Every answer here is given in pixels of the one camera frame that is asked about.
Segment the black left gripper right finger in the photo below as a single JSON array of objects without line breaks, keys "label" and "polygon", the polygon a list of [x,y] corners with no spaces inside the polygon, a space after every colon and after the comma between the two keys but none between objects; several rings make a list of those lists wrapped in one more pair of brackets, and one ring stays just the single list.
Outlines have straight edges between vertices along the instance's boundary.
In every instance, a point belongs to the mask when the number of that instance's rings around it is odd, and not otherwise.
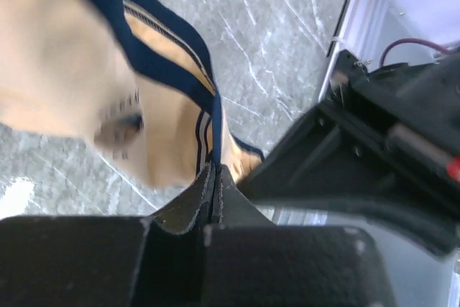
[{"label": "black left gripper right finger", "polygon": [[216,171],[213,191],[213,222],[225,226],[274,226],[239,191],[229,169],[225,165],[222,165]]}]

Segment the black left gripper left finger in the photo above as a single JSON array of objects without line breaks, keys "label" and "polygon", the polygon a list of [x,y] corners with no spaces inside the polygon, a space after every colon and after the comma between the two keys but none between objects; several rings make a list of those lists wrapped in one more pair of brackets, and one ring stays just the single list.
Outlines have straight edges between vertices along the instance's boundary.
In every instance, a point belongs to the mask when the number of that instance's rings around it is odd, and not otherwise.
[{"label": "black left gripper left finger", "polygon": [[198,176],[166,206],[153,213],[156,224],[171,234],[185,234],[198,222],[201,207],[212,199],[216,169],[206,163]]}]

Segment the beige underwear navy trim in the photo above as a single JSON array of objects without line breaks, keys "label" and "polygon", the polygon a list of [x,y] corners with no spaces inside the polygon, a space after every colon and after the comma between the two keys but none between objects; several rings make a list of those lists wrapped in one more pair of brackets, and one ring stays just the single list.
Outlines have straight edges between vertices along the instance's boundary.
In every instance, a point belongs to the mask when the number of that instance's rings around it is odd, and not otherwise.
[{"label": "beige underwear navy trim", "polygon": [[229,131],[202,37],[158,0],[1,0],[1,123],[81,139],[151,188],[263,159]]}]

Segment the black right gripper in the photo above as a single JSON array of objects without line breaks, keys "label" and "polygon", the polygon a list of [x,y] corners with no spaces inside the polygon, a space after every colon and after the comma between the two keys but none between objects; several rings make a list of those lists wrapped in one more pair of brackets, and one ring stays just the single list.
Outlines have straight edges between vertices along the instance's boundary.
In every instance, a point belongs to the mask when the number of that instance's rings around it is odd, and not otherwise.
[{"label": "black right gripper", "polygon": [[239,183],[251,201],[360,216],[437,256],[459,247],[459,54],[369,72],[341,51],[326,95]]}]

